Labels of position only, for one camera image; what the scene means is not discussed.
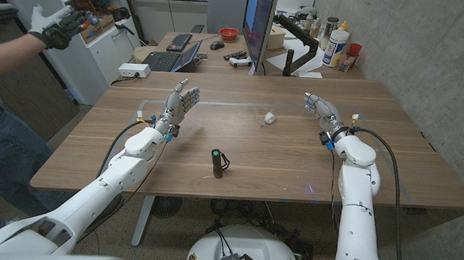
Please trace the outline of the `person's gloved right hand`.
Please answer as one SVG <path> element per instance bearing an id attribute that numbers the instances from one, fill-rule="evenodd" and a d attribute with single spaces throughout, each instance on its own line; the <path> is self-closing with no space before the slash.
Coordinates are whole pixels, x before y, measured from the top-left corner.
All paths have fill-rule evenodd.
<path id="1" fill-rule="evenodd" d="M 31 34 L 42 41 L 47 49 L 65 49 L 71 39 L 83 31 L 83 13 L 66 5 L 54 14 L 44 17 L 43 7 L 36 3 L 31 15 Z"/>

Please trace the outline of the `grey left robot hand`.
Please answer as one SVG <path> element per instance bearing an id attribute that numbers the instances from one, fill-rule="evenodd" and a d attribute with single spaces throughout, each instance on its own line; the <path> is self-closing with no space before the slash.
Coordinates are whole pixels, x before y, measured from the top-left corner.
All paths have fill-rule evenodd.
<path id="1" fill-rule="evenodd" d="M 178 83 L 168 95 L 166 104 L 156 120 L 155 129 L 162 134 L 169 131 L 170 126 L 177 126 L 184 120 L 186 113 L 199 102 L 199 87 L 185 89 L 188 79 Z"/>

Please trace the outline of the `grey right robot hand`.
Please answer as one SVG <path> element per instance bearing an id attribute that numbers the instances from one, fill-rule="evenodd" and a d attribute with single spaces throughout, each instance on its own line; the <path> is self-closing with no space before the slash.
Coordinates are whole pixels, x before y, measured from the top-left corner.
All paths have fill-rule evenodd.
<path id="1" fill-rule="evenodd" d="M 318 117 L 321 128 L 331 137 L 331 141 L 337 142 L 347 135 L 348 127 L 343 123 L 338 109 L 317 95 L 309 92 L 304 94 L 305 108 Z"/>

